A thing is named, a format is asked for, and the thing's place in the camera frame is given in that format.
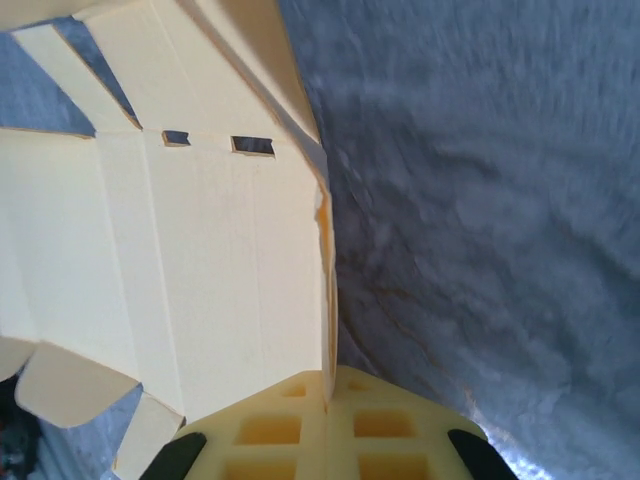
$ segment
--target blurry background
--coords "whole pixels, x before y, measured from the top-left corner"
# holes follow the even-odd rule
[[[329,158],[341,362],[469,416],[521,480],[640,478],[640,4],[281,7]],[[0,124],[92,132],[6,35],[0,59]],[[51,433],[87,478],[138,394]]]

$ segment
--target cardboard box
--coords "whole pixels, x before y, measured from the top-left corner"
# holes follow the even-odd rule
[[[184,421],[300,371],[323,371],[330,398],[326,157],[276,1],[12,0],[7,12],[4,29],[84,21],[137,117],[53,26],[14,31],[96,129],[0,129],[0,378],[25,366],[20,405],[71,427],[142,382],[114,465],[126,480]]]

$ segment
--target beige cardboard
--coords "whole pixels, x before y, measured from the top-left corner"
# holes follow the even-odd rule
[[[126,480],[185,416],[303,370],[324,372],[327,400],[337,330],[326,158],[275,2],[257,23],[244,1],[115,3],[77,18],[140,126],[53,27],[14,33],[97,133],[0,130],[0,282],[16,297],[0,297],[0,373],[37,345],[18,400],[64,426],[141,381],[115,464]],[[235,152],[234,135],[275,154]]]

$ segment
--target packaging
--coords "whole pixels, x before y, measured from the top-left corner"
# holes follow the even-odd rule
[[[322,371],[328,399],[326,157],[276,1],[11,0],[6,12],[2,29],[85,22],[137,117],[55,27],[13,32],[96,129],[0,129],[0,378],[24,366],[18,403],[71,427],[142,382],[114,464],[128,480],[184,422],[300,371]]]

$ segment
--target gray fabric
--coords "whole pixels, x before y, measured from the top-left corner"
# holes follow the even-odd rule
[[[640,5],[281,4],[329,155],[340,359],[468,415],[522,480],[640,478]],[[90,128],[14,50],[0,123]]]

